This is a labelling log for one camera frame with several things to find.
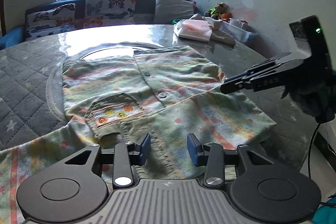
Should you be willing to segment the colourful patterned children's garment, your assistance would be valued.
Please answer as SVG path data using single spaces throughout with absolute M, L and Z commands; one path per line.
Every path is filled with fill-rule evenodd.
M 250 142 L 275 122 L 241 92 L 222 94 L 224 72 L 188 46 L 142 51 L 135 56 L 63 64 L 67 124 L 1 152 L 1 223 L 21 220 L 18 186 L 29 176 L 97 143 L 151 136 L 150 156 L 140 178 L 195 178 L 187 135 L 225 149 Z

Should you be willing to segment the clear plastic storage box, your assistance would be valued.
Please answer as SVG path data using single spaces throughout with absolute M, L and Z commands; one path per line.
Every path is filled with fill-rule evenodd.
M 258 34 L 252 31 L 248 24 L 233 18 L 229 22 L 223 21 L 221 30 L 243 44 L 250 43 L 258 37 Z

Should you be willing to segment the orange plush toy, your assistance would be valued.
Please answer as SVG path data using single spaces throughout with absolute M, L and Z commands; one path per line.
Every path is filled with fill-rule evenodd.
M 223 13 L 220 15 L 220 19 L 224 21 L 229 21 L 232 18 L 232 14 L 230 12 L 228 13 Z

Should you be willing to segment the teddy bear green vest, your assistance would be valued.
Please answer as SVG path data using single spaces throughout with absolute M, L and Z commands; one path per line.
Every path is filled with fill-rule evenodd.
M 213 19 L 220 19 L 222 14 L 225 14 L 228 9 L 228 5 L 224 2 L 217 3 L 215 7 L 210 8 L 208 11 L 205 12 L 205 17 L 210 17 Z

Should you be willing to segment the pink white plastic bag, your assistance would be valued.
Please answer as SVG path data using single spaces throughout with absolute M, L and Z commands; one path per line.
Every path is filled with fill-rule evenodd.
M 183 19 L 174 26 L 174 33 L 179 38 L 200 42 L 209 42 L 212 29 L 204 20 Z

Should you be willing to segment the black round induction cooker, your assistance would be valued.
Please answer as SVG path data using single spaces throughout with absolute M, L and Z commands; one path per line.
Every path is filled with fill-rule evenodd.
M 142 51 L 155 50 L 157 46 L 151 46 L 149 44 L 145 45 L 117 45 L 112 47 L 100 48 L 97 50 L 90 51 L 80 57 L 83 60 L 96 60 L 103 59 L 107 57 L 119 57 L 119 56 L 130 56 L 133 57 Z

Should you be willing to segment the grey plain cushion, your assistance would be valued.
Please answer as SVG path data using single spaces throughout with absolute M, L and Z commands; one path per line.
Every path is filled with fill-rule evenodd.
M 175 19 L 189 19 L 194 15 L 191 2 L 185 0 L 155 0 L 154 24 L 172 24 Z

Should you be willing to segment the blue corner sofa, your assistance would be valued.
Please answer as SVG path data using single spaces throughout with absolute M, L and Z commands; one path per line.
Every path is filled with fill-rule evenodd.
M 84 19 L 85 0 L 59 0 L 45 5 L 30 8 L 25 11 L 25 17 L 33 12 L 54 9 L 61 5 L 69 3 L 76 4 L 75 19 L 77 20 L 77 29 L 82 29 L 82 20 Z M 137 0 L 135 4 L 135 12 L 133 15 L 134 24 L 152 24 L 155 12 L 155 0 Z M 25 25 L 14 27 L 11 31 L 1 38 L 1 50 L 15 46 L 25 41 L 26 30 Z

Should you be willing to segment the large butterfly cushion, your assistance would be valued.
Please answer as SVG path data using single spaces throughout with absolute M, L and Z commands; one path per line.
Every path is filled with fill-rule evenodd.
M 134 24 L 137 0 L 85 0 L 84 28 Z

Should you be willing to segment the small butterfly cushion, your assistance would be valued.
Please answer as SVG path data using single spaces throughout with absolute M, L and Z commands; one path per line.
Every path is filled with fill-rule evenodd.
M 74 3 L 26 16 L 25 41 L 76 30 Z

